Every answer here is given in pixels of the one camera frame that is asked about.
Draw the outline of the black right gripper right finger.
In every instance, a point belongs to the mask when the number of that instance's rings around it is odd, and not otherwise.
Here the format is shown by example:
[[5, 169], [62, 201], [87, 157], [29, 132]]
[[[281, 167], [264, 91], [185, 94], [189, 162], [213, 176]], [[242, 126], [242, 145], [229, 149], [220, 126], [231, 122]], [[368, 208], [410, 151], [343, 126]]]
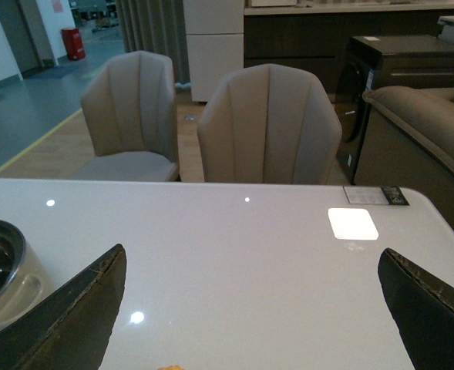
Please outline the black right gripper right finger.
[[414, 368], [454, 369], [454, 287], [391, 248], [378, 279]]

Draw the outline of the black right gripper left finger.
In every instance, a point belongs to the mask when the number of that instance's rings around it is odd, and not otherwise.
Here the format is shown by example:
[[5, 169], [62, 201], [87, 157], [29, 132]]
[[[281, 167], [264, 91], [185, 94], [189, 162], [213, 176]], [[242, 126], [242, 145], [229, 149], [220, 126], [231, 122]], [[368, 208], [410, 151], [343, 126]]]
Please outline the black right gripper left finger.
[[0, 331], [0, 369], [98, 369], [123, 299], [117, 244]]

